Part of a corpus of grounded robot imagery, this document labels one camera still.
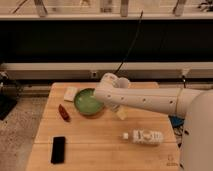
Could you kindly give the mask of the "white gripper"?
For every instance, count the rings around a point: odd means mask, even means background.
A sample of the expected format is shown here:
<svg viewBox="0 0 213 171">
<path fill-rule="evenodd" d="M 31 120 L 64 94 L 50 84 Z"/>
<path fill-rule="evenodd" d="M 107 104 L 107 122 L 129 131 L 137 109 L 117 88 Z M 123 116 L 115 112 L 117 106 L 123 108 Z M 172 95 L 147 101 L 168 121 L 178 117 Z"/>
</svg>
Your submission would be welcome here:
<svg viewBox="0 0 213 171">
<path fill-rule="evenodd" d="M 110 104 L 107 105 L 110 111 L 115 112 L 119 119 L 125 120 L 127 118 L 127 113 L 123 107 L 120 105 Z"/>
</svg>

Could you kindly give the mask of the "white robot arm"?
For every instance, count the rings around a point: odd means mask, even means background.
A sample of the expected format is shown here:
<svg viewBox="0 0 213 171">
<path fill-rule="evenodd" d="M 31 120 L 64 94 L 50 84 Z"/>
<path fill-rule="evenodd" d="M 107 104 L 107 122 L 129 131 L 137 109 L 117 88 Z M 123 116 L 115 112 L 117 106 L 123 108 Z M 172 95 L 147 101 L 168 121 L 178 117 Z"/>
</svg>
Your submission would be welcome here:
<svg viewBox="0 0 213 171">
<path fill-rule="evenodd" d="M 94 91 L 97 100 L 184 119 L 180 171 L 213 171 L 213 89 L 132 89 L 129 80 L 106 73 Z"/>
</svg>

